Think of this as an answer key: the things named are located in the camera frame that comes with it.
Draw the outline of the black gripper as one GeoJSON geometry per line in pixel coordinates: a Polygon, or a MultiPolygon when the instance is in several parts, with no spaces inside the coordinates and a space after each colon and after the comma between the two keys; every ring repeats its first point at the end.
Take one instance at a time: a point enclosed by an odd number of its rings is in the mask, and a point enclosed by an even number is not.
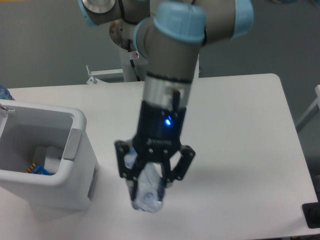
{"type": "Polygon", "coordinates": [[[127,181],[131,201],[137,198],[138,180],[147,162],[161,162],[165,188],[170,188],[175,180],[183,180],[196,156],[192,147],[180,141],[186,111],[186,107],[173,111],[144,100],[132,141],[114,142],[119,176],[127,181]],[[177,151],[180,158],[171,169],[170,158],[177,151]]]}

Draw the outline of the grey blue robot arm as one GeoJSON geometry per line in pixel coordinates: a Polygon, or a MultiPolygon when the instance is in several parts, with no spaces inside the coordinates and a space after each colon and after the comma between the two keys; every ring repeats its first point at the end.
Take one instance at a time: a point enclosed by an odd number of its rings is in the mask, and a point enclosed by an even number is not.
{"type": "Polygon", "coordinates": [[[80,0],[78,5],[89,25],[117,20],[132,25],[129,46],[148,61],[136,134],[114,144],[130,198],[137,198],[141,172],[149,163],[161,166],[164,188],[182,180],[196,154],[180,136],[200,48],[249,32],[252,2],[164,1],[155,16],[148,0],[80,0]]]}

